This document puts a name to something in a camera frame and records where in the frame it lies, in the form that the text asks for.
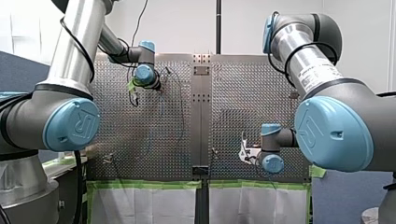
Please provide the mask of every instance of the vertical metal post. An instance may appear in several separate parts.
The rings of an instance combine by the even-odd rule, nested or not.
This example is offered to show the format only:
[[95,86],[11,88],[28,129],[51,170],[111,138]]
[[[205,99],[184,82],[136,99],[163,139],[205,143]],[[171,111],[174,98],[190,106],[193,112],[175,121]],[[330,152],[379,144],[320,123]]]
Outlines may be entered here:
[[199,144],[193,144],[191,150],[195,156],[192,158],[192,165],[195,166],[195,179],[202,181],[202,187],[196,191],[196,210],[195,224],[209,223],[209,186],[208,186],[208,149],[209,149],[209,129],[211,120],[211,95],[212,95],[212,77],[210,69],[211,55],[195,55],[194,71],[192,75],[191,93],[192,93],[192,114],[198,118],[195,122],[199,128],[196,128]]
[[[70,0],[64,23],[95,59],[99,37],[106,15],[104,0]],[[78,45],[62,29],[47,79],[40,84],[66,86],[90,94],[88,85],[91,70]]]
[[216,3],[216,54],[221,54],[221,0]]

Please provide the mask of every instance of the white wall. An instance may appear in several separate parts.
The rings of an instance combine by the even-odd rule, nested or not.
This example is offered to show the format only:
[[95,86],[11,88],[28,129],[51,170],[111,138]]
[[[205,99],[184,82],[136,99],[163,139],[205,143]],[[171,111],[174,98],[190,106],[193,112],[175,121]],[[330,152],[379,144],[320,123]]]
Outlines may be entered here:
[[[145,0],[124,0],[106,17],[113,32],[132,41]],[[208,53],[215,51],[215,0],[148,0],[135,44],[153,40],[158,52]]]
[[324,13],[335,19],[343,35],[343,53],[337,67],[344,76],[359,78],[374,92],[391,90],[393,2],[324,0]]
[[281,14],[322,12],[319,0],[223,0],[222,53],[262,55],[265,20]]

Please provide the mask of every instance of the green tape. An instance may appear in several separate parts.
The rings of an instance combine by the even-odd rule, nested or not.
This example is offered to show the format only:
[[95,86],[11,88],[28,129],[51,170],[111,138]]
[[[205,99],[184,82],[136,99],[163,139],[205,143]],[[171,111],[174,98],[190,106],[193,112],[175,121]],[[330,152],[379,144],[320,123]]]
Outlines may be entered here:
[[85,193],[85,194],[82,195],[82,202],[85,203],[87,201],[88,201],[87,193]]
[[228,189],[228,188],[263,188],[273,189],[274,186],[277,189],[291,189],[291,190],[303,190],[309,189],[310,184],[287,184],[277,183],[268,181],[250,181],[250,180],[213,180],[210,181],[209,187],[212,189]]
[[311,174],[311,177],[315,177],[315,178],[323,178],[323,176],[326,175],[326,170],[322,169],[320,167],[317,167],[316,165],[310,166],[309,172]]
[[63,158],[60,161],[57,161],[58,159],[52,160],[52,161],[47,161],[43,163],[43,167],[49,167],[51,165],[71,165],[71,164],[76,164],[76,159],[74,157],[71,158]]
[[158,182],[145,180],[88,181],[92,189],[200,189],[200,181]]

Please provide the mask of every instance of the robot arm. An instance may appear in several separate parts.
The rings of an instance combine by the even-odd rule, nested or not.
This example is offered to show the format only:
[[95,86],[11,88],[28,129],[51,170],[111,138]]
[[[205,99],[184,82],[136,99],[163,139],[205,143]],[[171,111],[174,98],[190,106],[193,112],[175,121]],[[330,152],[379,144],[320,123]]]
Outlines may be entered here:
[[[64,2],[54,1],[60,10]],[[139,47],[125,48],[105,25],[112,5],[113,0],[70,0],[64,24],[92,62],[100,44],[115,63],[138,63],[134,81],[139,86],[159,88],[154,44],[142,41]],[[29,149],[73,151],[91,142],[98,130],[99,110],[89,91],[93,71],[82,51],[62,29],[47,79],[28,95],[11,100],[8,94],[0,99],[0,154]]]
[[396,171],[396,102],[343,77],[329,60],[341,47],[330,17],[274,14],[267,20],[263,51],[282,62],[302,99],[294,121],[298,145],[323,168]]

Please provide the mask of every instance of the black cable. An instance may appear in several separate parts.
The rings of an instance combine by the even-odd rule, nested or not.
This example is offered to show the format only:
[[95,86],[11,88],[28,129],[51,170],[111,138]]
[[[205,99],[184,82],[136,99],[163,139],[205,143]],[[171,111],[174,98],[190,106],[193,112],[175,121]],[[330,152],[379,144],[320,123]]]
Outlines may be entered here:
[[3,222],[5,224],[11,224],[11,221],[9,220],[9,217],[6,213],[6,211],[3,209],[3,206],[0,204],[0,216],[3,219]]
[[82,207],[82,191],[83,191],[83,173],[82,173],[82,163],[81,163],[81,155],[79,151],[74,151],[76,157],[76,166],[77,166],[77,204],[76,211],[73,219],[73,224],[79,223],[79,218],[81,216],[81,207]]
[[148,5],[148,2],[149,2],[149,0],[146,0],[146,3],[145,3],[145,5],[143,6],[143,9],[142,9],[142,11],[140,12],[139,18],[137,19],[136,30],[134,30],[134,36],[133,36],[133,38],[132,38],[131,47],[134,46],[134,38],[136,37],[137,31],[139,30],[140,20],[142,19],[142,16],[143,16],[143,14],[144,14],[145,11],[146,11],[146,7],[147,7],[147,5]]
[[66,30],[66,32],[74,39],[74,41],[78,44],[79,49],[82,53],[82,55],[84,56],[85,60],[87,60],[88,66],[91,69],[91,79],[90,82],[93,82],[93,80],[95,79],[95,68],[93,66],[93,61],[90,57],[90,55],[88,54],[87,50],[85,50],[84,46],[81,44],[81,42],[79,42],[79,40],[73,35],[73,33],[69,30],[69,28],[67,28],[66,24],[64,23],[64,17],[61,18],[61,25],[62,27]]
[[377,94],[379,97],[396,96],[396,91],[388,91]]
[[175,74],[177,76],[177,81],[178,81],[178,87],[179,87],[179,95],[180,95],[180,112],[181,112],[181,122],[182,122],[182,129],[181,129],[181,135],[180,137],[177,139],[177,143],[176,143],[176,147],[178,147],[178,144],[180,143],[181,139],[184,137],[184,131],[185,131],[185,121],[184,121],[184,110],[183,110],[183,94],[182,94],[182,89],[181,89],[181,79],[180,76],[178,75],[178,73],[169,67],[165,67],[168,75],[171,74]]
[[294,51],[291,52],[291,54],[289,55],[288,59],[286,59],[286,61],[285,61],[285,73],[287,73],[287,69],[288,69],[288,67],[289,67],[291,58],[292,58],[298,51],[300,51],[300,50],[302,50],[302,49],[306,49],[307,47],[310,47],[310,46],[313,46],[313,45],[316,45],[316,46],[324,46],[324,47],[328,48],[329,50],[331,50],[331,51],[332,51],[332,54],[334,55],[334,62],[333,62],[333,64],[334,64],[334,66],[337,65],[337,62],[338,62],[337,51],[335,51],[335,49],[334,49],[331,45],[326,44],[326,43],[322,43],[322,42],[312,42],[312,43],[308,43],[308,44],[301,45],[301,46],[299,46],[298,48],[296,48]]
[[289,55],[288,59],[285,61],[284,71],[282,71],[282,70],[280,70],[278,67],[276,67],[276,66],[274,65],[273,61],[272,61],[272,58],[271,58],[271,54],[272,54],[272,52],[271,52],[271,45],[272,45],[272,41],[273,41],[272,35],[273,35],[273,31],[274,31],[275,16],[277,16],[277,15],[279,15],[279,13],[278,13],[277,11],[275,11],[275,12],[272,14],[272,18],[271,18],[271,27],[272,27],[272,29],[271,29],[271,34],[269,34],[270,42],[269,42],[269,50],[268,50],[268,54],[267,54],[267,56],[268,56],[268,62],[271,64],[271,66],[272,66],[278,73],[285,75],[285,79],[288,81],[288,83],[289,83],[294,89],[295,89],[296,87],[295,87],[294,83],[291,81],[291,79],[290,79],[290,74],[288,74],[287,71],[288,71],[288,67],[289,67],[291,58],[292,58],[292,57],[294,56],[294,54],[296,54],[298,51],[300,51],[300,50],[302,50],[302,49],[305,49],[305,48],[307,48],[307,47],[309,47],[309,46],[312,46],[312,45],[324,46],[324,47],[328,48],[328,49],[333,53],[333,55],[334,55],[333,64],[334,64],[334,65],[337,65],[337,62],[338,62],[338,54],[337,54],[337,51],[336,51],[331,45],[329,45],[329,44],[327,44],[327,43],[323,43],[323,42],[312,42],[312,43],[309,43],[309,44],[301,45],[300,47],[296,48],[296,49]]
[[[139,18],[137,19],[136,29],[134,30],[134,36],[132,37],[131,48],[134,46],[134,38],[136,37],[136,34],[137,34],[137,32],[139,31],[140,20],[142,19],[142,16],[143,16],[143,14],[144,14],[145,11],[146,11],[146,7],[147,7],[147,5],[148,5],[148,2],[149,2],[149,0],[146,0],[146,3],[145,3],[145,5],[143,6],[143,9],[142,9],[142,11],[140,12]],[[127,81],[128,81],[127,83],[129,83],[129,72],[131,71],[132,64],[133,64],[133,63],[131,62],[131,66],[128,67],[128,71],[126,72]],[[133,75],[134,75],[135,66],[132,67],[132,68],[133,68],[133,70],[132,70],[132,76],[133,76]],[[130,92],[129,90],[128,90],[128,96],[129,96],[129,102],[131,103],[131,105],[133,105],[134,107],[139,106],[138,99],[136,99],[136,104],[134,104],[134,103],[132,102],[131,92]]]
[[126,48],[124,48],[120,54],[110,54],[110,53],[106,52],[100,45],[98,45],[98,48],[99,48],[99,50],[101,50],[103,53],[105,53],[108,57],[110,57],[117,64],[121,65],[122,67],[131,68],[132,67],[131,65],[125,65],[124,63],[122,63],[118,59],[116,59],[116,57],[122,57],[122,56],[126,55],[128,62],[129,63],[131,62],[131,59],[129,58],[129,48],[130,47],[129,47],[128,43],[121,38],[118,38],[118,40],[121,41],[126,46]]

